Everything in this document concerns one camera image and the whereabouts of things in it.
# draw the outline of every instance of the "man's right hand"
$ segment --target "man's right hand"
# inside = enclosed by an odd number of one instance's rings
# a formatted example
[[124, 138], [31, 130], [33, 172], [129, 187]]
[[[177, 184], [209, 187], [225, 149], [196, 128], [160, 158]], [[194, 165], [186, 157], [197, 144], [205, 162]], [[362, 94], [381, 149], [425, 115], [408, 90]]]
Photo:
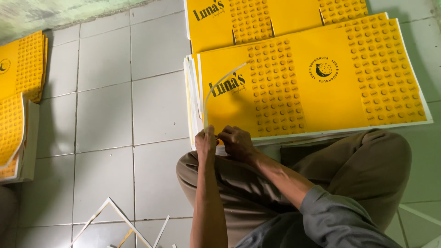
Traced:
[[224, 142], [225, 152], [241, 162], [250, 164], [260, 153], [253, 145], [250, 133], [238, 127], [226, 126], [217, 136]]

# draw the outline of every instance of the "green wall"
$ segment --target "green wall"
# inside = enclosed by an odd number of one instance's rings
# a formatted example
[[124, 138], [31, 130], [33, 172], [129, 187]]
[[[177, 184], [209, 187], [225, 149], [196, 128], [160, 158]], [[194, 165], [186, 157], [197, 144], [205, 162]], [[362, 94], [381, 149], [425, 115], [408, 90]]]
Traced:
[[152, 0], [0, 0], [0, 44]]

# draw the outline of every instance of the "forearm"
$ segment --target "forearm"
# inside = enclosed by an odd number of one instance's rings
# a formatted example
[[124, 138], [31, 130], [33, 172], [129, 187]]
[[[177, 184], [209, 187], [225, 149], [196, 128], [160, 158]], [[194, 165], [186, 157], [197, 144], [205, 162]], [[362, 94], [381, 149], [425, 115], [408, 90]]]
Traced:
[[190, 247], [228, 247], [227, 225], [217, 187], [214, 161], [199, 165]]
[[302, 175], [264, 154], [254, 154], [248, 163], [270, 180], [297, 209], [300, 209], [303, 198], [314, 186]]

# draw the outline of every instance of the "printed pattern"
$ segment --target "printed pattern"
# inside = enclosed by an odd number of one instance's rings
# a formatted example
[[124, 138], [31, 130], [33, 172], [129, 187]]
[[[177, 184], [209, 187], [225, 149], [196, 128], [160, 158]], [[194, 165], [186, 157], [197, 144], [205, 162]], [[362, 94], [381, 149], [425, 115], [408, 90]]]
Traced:
[[250, 45], [250, 72], [260, 137], [308, 132], [288, 39]]
[[325, 25], [367, 16], [365, 0], [318, 0]]
[[39, 102], [41, 98], [42, 76], [46, 67], [44, 40], [41, 31], [18, 40], [15, 92], [23, 92], [33, 102]]
[[236, 44], [273, 37], [268, 0], [230, 0], [233, 34]]
[[360, 22], [346, 33], [370, 126], [427, 120], [396, 19]]
[[0, 101], [0, 166], [4, 166], [21, 145], [23, 124], [22, 94]]

